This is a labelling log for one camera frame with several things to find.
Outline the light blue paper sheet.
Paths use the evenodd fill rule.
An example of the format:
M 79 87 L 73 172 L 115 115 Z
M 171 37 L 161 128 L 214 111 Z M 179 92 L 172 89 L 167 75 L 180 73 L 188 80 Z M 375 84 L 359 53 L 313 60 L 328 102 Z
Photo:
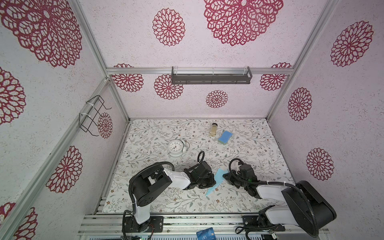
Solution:
M 212 194 L 220 186 L 220 184 L 225 180 L 223 175 L 227 174 L 228 172 L 229 172 L 229 170 L 224 169 L 224 168 L 220 168 L 217 170 L 215 177 L 214 177 L 216 183 L 211 188 L 208 189 L 208 191 L 206 192 L 206 197 L 208 197 L 210 194 Z

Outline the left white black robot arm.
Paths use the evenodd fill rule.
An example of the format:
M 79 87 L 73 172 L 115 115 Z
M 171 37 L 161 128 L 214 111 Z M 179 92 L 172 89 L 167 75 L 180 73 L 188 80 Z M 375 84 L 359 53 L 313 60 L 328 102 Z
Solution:
M 170 162 L 152 164 L 139 171 L 129 181 L 132 215 L 135 222 L 142 225 L 150 219 L 150 204 L 166 189 L 208 189 L 215 184 L 215 175 L 205 161 L 181 172 L 176 172 Z

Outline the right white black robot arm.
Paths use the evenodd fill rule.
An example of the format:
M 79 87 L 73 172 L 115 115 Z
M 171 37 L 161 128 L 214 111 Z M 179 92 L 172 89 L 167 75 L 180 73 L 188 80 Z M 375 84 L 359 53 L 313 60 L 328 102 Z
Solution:
M 280 231 L 286 225 L 301 228 L 313 238 L 319 236 L 320 229 L 337 218 L 334 208 L 307 181 L 296 184 L 276 181 L 260 181 L 253 168 L 242 161 L 238 170 L 229 167 L 223 178 L 236 188 L 244 190 L 258 200 L 273 200 L 284 206 L 271 205 L 260 210 L 256 221 L 237 228 L 239 234 L 250 232 Z

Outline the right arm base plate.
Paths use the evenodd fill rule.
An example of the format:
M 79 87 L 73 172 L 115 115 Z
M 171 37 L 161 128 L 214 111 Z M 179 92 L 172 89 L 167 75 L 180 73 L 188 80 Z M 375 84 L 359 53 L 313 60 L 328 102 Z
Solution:
M 243 229 L 257 229 L 258 231 L 269 231 L 273 230 L 276 232 L 284 232 L 286 228 L 280 224 L 272 224 L 267 217 L 259 215 L 247 215 L 242 216 L 243 220 Z

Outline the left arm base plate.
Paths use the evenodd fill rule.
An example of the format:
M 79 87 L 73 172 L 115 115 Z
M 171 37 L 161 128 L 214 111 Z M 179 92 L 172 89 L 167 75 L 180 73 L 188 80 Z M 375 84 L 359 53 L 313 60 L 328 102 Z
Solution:
M 164 217 L 151 216 L 142 224 L 136 222 L 135 217 L 124 217 L 122 232 L 130 233 L 161 233 L 164 226 Z

